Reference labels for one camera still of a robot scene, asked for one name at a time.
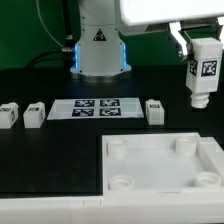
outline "black tabletop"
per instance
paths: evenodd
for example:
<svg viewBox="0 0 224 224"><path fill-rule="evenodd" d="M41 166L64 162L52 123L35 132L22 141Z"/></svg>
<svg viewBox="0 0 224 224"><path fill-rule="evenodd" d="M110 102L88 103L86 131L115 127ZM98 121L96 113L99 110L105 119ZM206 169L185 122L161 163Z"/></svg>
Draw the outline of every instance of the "black tabletop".
<svg viewBox="0 0 224 224"><path fill-rule="evenodd" d="M62 69L10 69L0 72L0 105L16 102L19 119L0 130L0 198L102 195L102 135L198 132L224 145L224 88L208 107L191 107L186 66L137 67L112 84L71 80ZM165 125L143 119L44 121L25 129L23 113L43 102L48 115L55 99L138 97L160 100Z"/></svg>

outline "cube with marker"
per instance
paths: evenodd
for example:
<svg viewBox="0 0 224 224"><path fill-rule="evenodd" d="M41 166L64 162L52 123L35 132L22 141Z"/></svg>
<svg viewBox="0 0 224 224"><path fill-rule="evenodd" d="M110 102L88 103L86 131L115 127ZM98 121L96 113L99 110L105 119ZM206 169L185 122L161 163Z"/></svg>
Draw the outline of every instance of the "cube with marker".
<svg viewBox="0 0 224 224"><path fill-rule="evenodd" d="M40 128L45 116L43 103L30 104L23 114L25 128Z"/></svg>
<svg viewBox="0 0 224 224"><path fill-rule="evenodd" d="M149 125L164 125L165 111L160 101L146 101L146 116Z"/></svg>
<svg viewBox="0 0 224 224"><path fill-rule="evenodd" d="M18 119L16 103L2 104L0 107L0 129L9 129Z"/></svg>

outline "paper with markers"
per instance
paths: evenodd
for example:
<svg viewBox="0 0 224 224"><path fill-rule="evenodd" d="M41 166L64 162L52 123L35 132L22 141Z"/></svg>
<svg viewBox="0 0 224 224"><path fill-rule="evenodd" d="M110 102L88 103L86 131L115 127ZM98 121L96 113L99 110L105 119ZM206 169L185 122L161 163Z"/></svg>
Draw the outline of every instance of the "paper with markers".
<svg viewBox="0 0 224 224"><path fill-rule="evenodd" d="M143 118L138 98L55 100L48 120Z"/></svg>

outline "circular hole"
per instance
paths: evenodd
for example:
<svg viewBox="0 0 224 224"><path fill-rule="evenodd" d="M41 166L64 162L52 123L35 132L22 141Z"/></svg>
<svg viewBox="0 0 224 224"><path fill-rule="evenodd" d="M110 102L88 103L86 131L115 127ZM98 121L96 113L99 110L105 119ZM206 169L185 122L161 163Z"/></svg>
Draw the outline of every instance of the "circular hole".
<svg viewBox="0 0 224 224"><path fill-rule="evenodd" d="M127 190L133 188L134 181L132 177L119 175L111 178L110 190Z"/></svg>
<svg viewBox="0 0 224 224"><path fill-rule="evenodd" d="M191 137L184 137L184 138L180 138L180 141L181 142L184 142L184 143L192 143L192 142L195 142L195 138L191 138Z"/></svg>
<svg viewBox="0 0 224 224"><path fill-rule="evenodd" d="M112 139L110 144L111 145L123 145L126 143L126 140L125 139L122 139L122 138L115 138L115 139Z"/></svg>
<svg viewBox="0 0 224 224"><path fill-rule="evenodd" d="M202 172L196 177L196 187L221 187L222 179L215 173Z"/></svg>
<svg viewBox="0 0 224 224"><path fill-rule="evenodd" d="M215 184L218 180L212 179L210 177L200 177L199 181L203 184L211 185L211 184Z"/></svg>

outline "robot cable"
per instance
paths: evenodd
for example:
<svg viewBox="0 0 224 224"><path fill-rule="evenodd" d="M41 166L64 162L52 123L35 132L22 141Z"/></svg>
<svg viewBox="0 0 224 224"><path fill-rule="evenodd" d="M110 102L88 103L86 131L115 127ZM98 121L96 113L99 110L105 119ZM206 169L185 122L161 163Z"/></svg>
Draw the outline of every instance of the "robot cable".
<svg viewBox="0 0 224 224"><path fill-rule="evenodd" d="M46 27L44 21L43 21L43 18L41 16L41 12L40 12L40 1L39 0L36 0L36 3L37 3L37 12L38 12L38 16L39 16L39 19L40 19L40 22L44 28L44 30L46 31L46 33L50 36L50 38L55 42L57 43L60 47L63 47L63 45L58 42L53 36L52 34L50 33L50 31L48 30L48 28Z"/></svg>

